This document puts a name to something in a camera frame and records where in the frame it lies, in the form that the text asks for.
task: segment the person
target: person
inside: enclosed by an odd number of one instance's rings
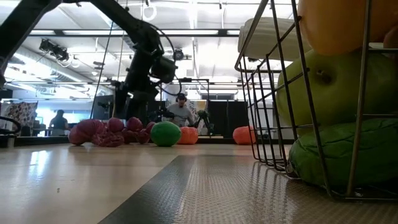
[[[58,110],[57,115],[50,121],[50,128],[53,126],[52,136],[63,136],[65,130],[69,129],[68,120],[63,117],[63,110]]]
[[[173,122],[178,127],[184,127],[186,120],[188,120],[189,125],[193,125],[194,122],[191,111],[185,105],[187,102],[187,97],[185,94],[179,93],[175,101],[175,104],[172,104],[167,108],[167,111],[174,114],[174,118],[170,119],[170,122]]]

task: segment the textured metal surface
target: textured metal surface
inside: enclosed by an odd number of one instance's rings
[[[178,156],[101,223],[398,223],[397,211],[333,201],[250,157]]]

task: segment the metal wire rack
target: metal wire rack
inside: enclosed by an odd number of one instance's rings
[[[274,27],[275,27],[275,33],[276,33],[276,38],[277,38],[277,43],[275,46],[271,49],[268,54],[266,54],[265,59],[257,66],[257,69],[255,70],[250,70],[247,69],[246,66],[246,57],[245,57],[245,51],[249,45],[249,42],[254,34],[254,31],[260,21],[260,18],[270,2],[271,4],[271,10],[272,10],[272,15],[273,15],[273,21],[274,21]],[[294,140],[296,141],[298,136],[297,136],[297,128],[313,128],[314,134],[315,134],[315,139],[317,142],[317,147],[318,147],[318,153],[319,153],[319,158],[320,158],[320,164],[322,166],[322,171],[323,171],[323,178],[324,178],[324,188],[327,191],[327,194],[331,196],[334,199],[342,199],[342,200],[349,200],[349,201],[398,201],[398,192],[394,192],[391,189],[385,188],[384,186],[368,186],[368,187],[361,187],[361,188],[356,188],[355,187],[355,173],[356,173],[356,167],[357,167],[357,161],[358,161],[358,152],[359,152],[359,143],[361,140],[361,127],[362,127],[362,121],[364,118],[398,118],[398,115],[396,114],[363,114],[363,108],[364,108],[364,96],[365,96],[365,87],[366,87],[366,76],[367,76],[367,64],[368,64],[368,54],[372,53],[393,53],[393,52],[398,52],[398,49],[370,49],[369,48],[369,30],[370,30],[370,17],[371,14],[369,13],[371,11],[371,3],[372,0],[366,0],[366,13],[365,13],[365,23],[364,23],[364,39],[363,39],[363,52],[362,52],[362,59],[361,59],[361,76],[360,76],[360,83],[359,83],[359,93],[358,93],[358,108],[357,108],[357,114],[356,114],[356,131],[355,131],[355,136],[354,136],[354,147],[353,147],[353,155],[352,155],[352,161],[351,161],[351,169],[349,172],[349,180],[348,180],[348,185],[346,186],[346,190],[344,191],[338,191],[335,189],[332,189],[330,184],[329,184],[329,179],[330,177],[328,176],[328,168],[326,166],[325,162],[325,155],[322,149],[322,144],[321,144],[321,139],[320,139],[320,133],[319,133],[319,126],[317,123],[317,115],[315,114],[315,108],[313,105],[313,98],[312,98],[312,92],[311,92],[311,87],[310,87],[310,82],[308,79],[308,71],[309,69],[307,68],[307,63],[305,61],[305,56],[304,56],[304,49],[303,49],[303,43],[302,43],[302,36],[300,32],[300,24],[299,21],[301,20],[301,17],[298,16],[297,14],[297,5],[296,5],[296,0],[291,0],[292,3],[292,15],[294,18],[294,23],[290,26],[290,28],[286,31],[286,33],[282,34],[282,36],[279,33],[279,28],[278,28],[278,20],[277,20],[277,13],[275,9],[275,2],[274,0],[262,0],[256,15],[254,16],[254,19],[252,21],[252,24],[250,26],[249,32],[244,40],[244,44],[242,46],[242,49],[240,51],[239,57],[236,61],[235,64],[235,70],[239,71],[241,73],[241,80],[242,80],[242,88],[243,88],[243,95],[244,95],[244,100],[247,103],[248,110],[251,115],[251,122],[254,126],[254,129],[251,129],[249,127],[250,133],[254,131],[256,135],[256,143],[252,144],[252,152],[253,156],[255,159],[257,159],[259,162],[274,168],[275,170],[283,173],[287,173],[287,156],[285,152],[285,146],[284,146],[284,140],[282,137],[282,130],[283,129],[291,129],[294,135]],[[299,48],[299,54],[300,54],[300,59],[301,59],[301,64],[302,64],[302,73],[297,75],[296,77],[293,77],[292,79],[288,80],[287,75],[285,72],[285,64],[284,64],[284,54],[282,51],[282,46],[281,43],[282,41],[289,35],[289,33],[295,29],[296,34],[297,34],[297,42],[298,42],[298,48]],[[269,57],[273,53],[273,51],[278,50],[279,52],[279,57],[280,57],[280,64],[282,67],[281,71],[277,70],[271,70],[270,63],[269,63]],[[266,70],[261,70],[261,67],[266,64],[267,69]],[[274,83],[274,73],[280,73],[282,72],[282,78],[284,80],[284,84],[278,87],[275,87]],[[270,88],[263,88],[262,85],[262,74],[266,73],[268,75],[269,81],[271,83]],[[260,91],[261,95],[257,96],[256,95],[256,89],[254,86],[254,77],[258,76],[258,80],[260,81]],[[292,102],[290,99],[290,92],[289,92],[289,84],[296,81],[300,77],[303,77],[306,90],[307,90],[307,95],[308,95],[308,103],[310,106],[310,112],[311,112],[311,117],[312,117],[312,124],[308,125],[301,125],[297,126],[295,124],[294,116],[293,116],[293,108],[292,108]],[[278,108],[275,103],[275,96],[276,92],[278,90],[281,90],[285,88],[286,95],[287,95],[287,104],[288,104],[288,109],[290,113],[290,122],[291,126],[281,126],[281,122],[278,116]],[[264,94],[264,90],[270,90],[271,92],[268,94]],[[267,108],[265,99],[267,97],[272,97],[273,100],[273,107],[272,108]],[[274,110],[275,113],[275,122],[276,122],[276,127],[271,127],[270,126],[270,121],[269,121],[269,116],[267,114],[267,110],[272,109]],[[259,110],[264,110],[264,116],[266,119],[266,126],[263,127],[261,124],[261,117],[260,117],[260,112]],[[276,131],[278,135],[278,143],[279,143],[279,150],[276,151],[275,147],[272,144],[272,131]],[[268,139],[264,139],[264,132],[268,135]],[[269,147],[271,148],[271,157],[267,156],[266,152],[266,140],[269,141]]]

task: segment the wooden floor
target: wooden floor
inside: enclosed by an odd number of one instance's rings
[[[252,152],[225,144],[0,149],[0,223],[98,223],[178,155],[206,154]]]

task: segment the green fruit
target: green fruit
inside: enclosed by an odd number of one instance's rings
[[[181,130],[171,122],[159,122],[150,131],[150,138],[157,146],[170,147],[180,140]]]
[[[356,119],[361,51],[350,54],[324,56],[313,50],[305,54],[313,104],[320,127],[349,123]],[[302,72],[300,59],[286,68],[290,80]],[[381,54],[369,54],[364,113],[389,113],[397,108],[398,77],[391,59]],[[284,83],[279,75],[278,86]],[[296,125],[312,124],[307,89],[303,77],[289,84]],[[290,122],[286,89],[277,92],[276,103],[282,119]],[[298,129],[304,134],[312,129]]]

